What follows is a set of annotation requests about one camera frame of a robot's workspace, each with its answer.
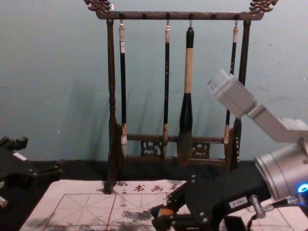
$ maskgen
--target teal wall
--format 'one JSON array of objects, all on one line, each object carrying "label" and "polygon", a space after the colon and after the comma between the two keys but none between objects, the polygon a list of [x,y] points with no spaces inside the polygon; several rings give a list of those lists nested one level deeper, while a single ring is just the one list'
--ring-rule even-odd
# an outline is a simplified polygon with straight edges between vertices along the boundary
[{"label": "teal wall", "polygon": [[[116,10],[246,11],[248,0],[114,0]],[[276,116],[308,122],[308,1],[279,1],[253,22],[247,88]],[[120,112],[118,21],[115,21],[116,116]],[[164,105],[164,21],[124,21],[126,26],[128,130],[161,134]],[[171,21],[170,134],[177,135],[183,97],[187,21]],[[193,135],[222,136],[225,109],[206,83],[228,71],[234,22],[194,21]],[[243,27],[239,26],[241,43]],[[238,75],[240,48],[235,74]],[[22,153],[31,160],[106,160],[108,76],[105,21],[83,0],[10,1],[0,7],[0,133],[28,136]],[[275,149],[248,118],[243,119],[241,158]],[[138,154],[137,142],[129,153]],[[175,145],[168,153],[176,154]],[[212,145],[212,157],[223,147]]]}]

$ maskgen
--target cable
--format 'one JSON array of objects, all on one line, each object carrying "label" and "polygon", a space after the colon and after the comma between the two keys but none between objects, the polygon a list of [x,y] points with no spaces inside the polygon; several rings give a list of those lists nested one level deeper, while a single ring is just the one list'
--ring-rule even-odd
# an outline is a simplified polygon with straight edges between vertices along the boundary
[{"label": "cable", "polygon": [[250,218],[250,220],[249,220],[249,222],[247,223],[247,231],[251,231],[251,226],[252,226],[252,221],[253,220],[257,220],[257,215],[256,214],[254,214],[251,218]]}]

